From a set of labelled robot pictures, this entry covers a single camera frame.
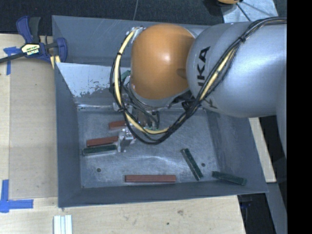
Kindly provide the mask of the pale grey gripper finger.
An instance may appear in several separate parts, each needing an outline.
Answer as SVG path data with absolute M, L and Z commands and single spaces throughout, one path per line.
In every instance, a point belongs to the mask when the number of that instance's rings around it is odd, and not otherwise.
M 132 144 L 132 140 L 119 140 L 117 145 L 117 151 L 119 153 L 126 152 L 126 149 Z
M 118 139 L 120 141 L 133 141 L 135 140 L 135 136 L 128 128 L 121 129 L 118 134 Z

